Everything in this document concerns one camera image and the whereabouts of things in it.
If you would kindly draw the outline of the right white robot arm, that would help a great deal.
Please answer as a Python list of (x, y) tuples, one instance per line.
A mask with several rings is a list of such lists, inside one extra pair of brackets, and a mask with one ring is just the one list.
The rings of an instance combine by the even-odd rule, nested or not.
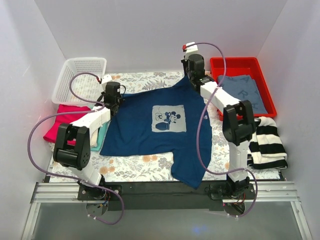
[(206, 75), (202, 55), (187, 53), (181, 62), (185, 76), (195, 91), (223, 113), (222, 133), (229, 146), (229, 168), (226, 181), (209, 186), (207, 192), (209, 196), (219, 199), (241, 197), (250, 187), (248, 149), (256, 131), (252, 104), (248, 100), (240, 101), (232, 97)]

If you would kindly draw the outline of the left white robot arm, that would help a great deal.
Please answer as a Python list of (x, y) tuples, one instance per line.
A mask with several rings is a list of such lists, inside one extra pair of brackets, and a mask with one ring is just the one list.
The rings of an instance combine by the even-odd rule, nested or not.
[(119, 106), (124, 102), (121, 94), (121, 84), (109, 81), (105, 85), (97, 104), (93, 110), (77, 121), (70, 124), (62, 123), (58, 127), (53, 160), (63, 167), (68, 168), (77, 178), (87, 194), (95, 200), (101, 200), (107, 192), (93, 187), (92, 184), (103, 186), (104, 177), (93, 167), (91, 158), (91, 137), (103, 124), (108, 123), (118, 112)]

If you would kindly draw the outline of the navy blue mickey t-shirt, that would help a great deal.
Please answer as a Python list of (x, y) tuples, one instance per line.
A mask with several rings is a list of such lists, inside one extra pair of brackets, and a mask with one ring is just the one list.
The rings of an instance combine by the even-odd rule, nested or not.
[(171, 87), (127, 94), (109, 123), (100, 154), (171, 152), (173, 178), (196, 189), (212, 157), (212, 127), (204, 107), (186, 76)]

